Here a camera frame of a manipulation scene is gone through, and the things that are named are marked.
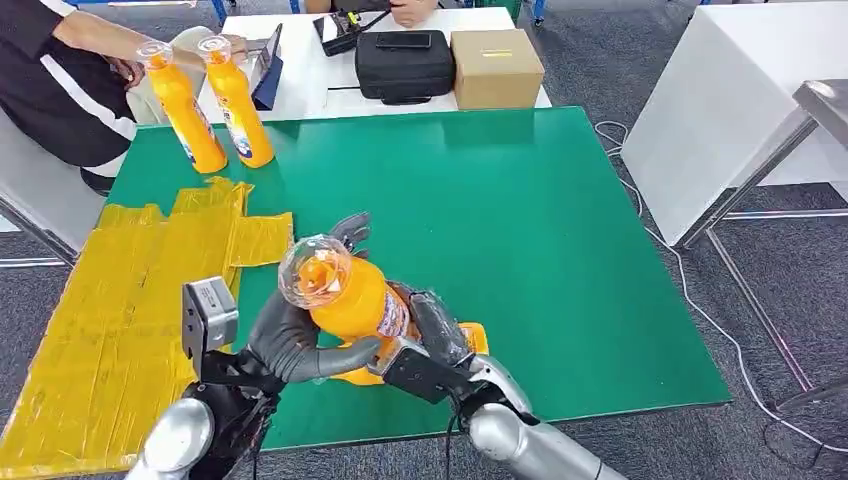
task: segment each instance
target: black shirt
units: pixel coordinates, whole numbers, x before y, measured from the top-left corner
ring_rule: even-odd
[[[2,3],[0,108],[66,163],[95,167],[126,152],[135,136],[126,82],[100,55],[53,37],[74,7],[61,0]]]

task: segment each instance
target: bottle label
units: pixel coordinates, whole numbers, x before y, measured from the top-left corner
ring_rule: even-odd
[[[221,111],[224,112],[224,122],[227,124],[227,130],[230,131],[230,137],[233,139],[233,144],[236,146],[239,155],[243,158],[252,158],[253,151],[250,149],[250,142],[247,140],[247,132],[244,131],[244,124],[241,119],[227,108],[224,102],[219,102],[219,105]]]
[[[200,121],[203,122],[203,126],[206,128],[206,131],[209,133],[209,136],[212,137],[212,140],[215,144],[218,145],[218,148],[221,148],[221,145],[218,142],[218,137],[215,136],[215,131],[212,130],[212,125],[209,124],[209,120],[206,119],[206,115],[200,110],[200,105],[197,104],[197,101],[194,101],[194,111],[197,113],[197,116],[200,118]],[[186,156],[188,156],[189,160],[191,160],[192,165],[196,163],[196,159],[194,158],[194,152],[191,151],[191,147],[188,144],[188,141],[185,138],[185,135],[174,125],[174,133],[177,134],[177,138],[180,140],[180,144],[183,146],[183,150],[186,152]]]
[[[383,319],[377,326],[377,333],[384,337],[402,337],[409,332],[409,310],[397,293],[386,289],[386,303],[383,307]]]
[[[194,165],[195,160],[194,160],[194,154],[191,152],[191,147],[188,146],[188,142],[186,141],[185,137],[183,136],[183,134],[180,132],[180,130],[176,126],[174,126],[174,133],[177,134],[177,138],[180,140],[180,143],[183,146],[183,150],[185,150],[186,155],[188,156],[188,159],[191,160],[191,164]]]

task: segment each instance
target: metal frame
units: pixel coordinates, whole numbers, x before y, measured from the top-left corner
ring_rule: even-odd
[[[44,246],[49,248],[57,257],[52,259],[26,258],[2,261],[2,263],[0,263],[0,268],[45,267],[57,265],[69,265],[72,267],[76,264],[79,252],[71,248],[50,230],[44,230],[33,223],[2,197],[0,197],[0,215],[6,217],[6,220],[9,220],[9,222],[18,227],[21,231],[34,236],[38,241],[43,243]]]
[[[839,379],[822,386],[814,386],[810,381],[803,368],[795,359],[792,351],[786,343],[786,340],[780,333],[778,327],[766,313],[757,296],[754,294],[742,272],[736,266],[733,258],[724,248],[724,245],[719,240],[718,235],[714,231],[714,227],[722,220],[773,220],[773,219],[795,219],[795,218],[820,218],[820,217],[848,217],[848,209],[829,209],[829,210],[797,210],[797,211],[767,211],[767,212],[731,212],[731,210],[747,195],[751,189],[757,186],[764,178],[768,176],[780,163],[795,150],[816,128],[824,127],[826,130],[834,134],[834,137],[845,143],[845,113],[839,111],[839,107],[834,107],[830,102],[838,103],[833,98],[838,98],[839,95],[834,94],[831,90],[830,94],[825,94],[822,98],[821,85],[825,84],[839,87],[841,90],[848,92],[848,81],[825,81],[825,82],[804,82],[801,88],[795,93],[794,98],[799,102],[799,110],[803,112],[804,118],[798,126],[789,133],[789,135],[778,145],[766,158],[762,165],[755,169],[748,178],[742,182],[742,185],[736,189],[731,196],[719,205],[713,213],[699,219],[692,228],[681,238],[676,246],[683,246],[688,249],[706,236],[719,257],[721,257],[730,275],[736,282],[737,287],[741,291],[746,303],[751,308],[754,316],[762,325],[769,339],[777,348],[784,363],[789,368],[792,376],[801,387],[801,393],[792,395],[781,401],[776,402],[775,408],[778,411],[786,412],[794,408],[802,406],[806,403],[818,401],[834,395],[840,391],[848,390],[848,374]]]

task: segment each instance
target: person's hand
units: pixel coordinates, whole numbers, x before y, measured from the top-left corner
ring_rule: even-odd
[[[244,37],[240,37],[238,35],[221,35],[230,41],[230,45],[232,45],[231,58],[233,59],[233,63],[239,64],[245,60],[247,60],[247,40]]]
[[[351,215],[329,234],[351,253],[365,258],[368,251],[357,251],[357,246],[371,233],[370,218],[366,212]],[[286,383],[356,370],[367,365],[380,348],[377,337],[360,338],[346,348],[317,348],[318,331],[308,310],[292,305],[274,289],[250,332],[247,348]]]
[[[106,61],[115,68],[118,75],[127,81],[127,84],[124,85],[125,90],[129,90],[137,86],[141,83],[141,79],[144,78],[144,66],[138,62],[115,57],[103,58],[105,58]]]
[[[438,0],[390,0],[392,17],[398,25],[412,28],[430,16]]]

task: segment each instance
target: yellow plastic bag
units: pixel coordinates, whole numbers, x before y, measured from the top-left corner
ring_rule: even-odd
[[[0,478],[116,471],[195,380],[182,353],[181,285],[278,262],[291,214],[246,218],[251,186],[181,190],[171,216],[109,205],[89,236],[0,443]]]

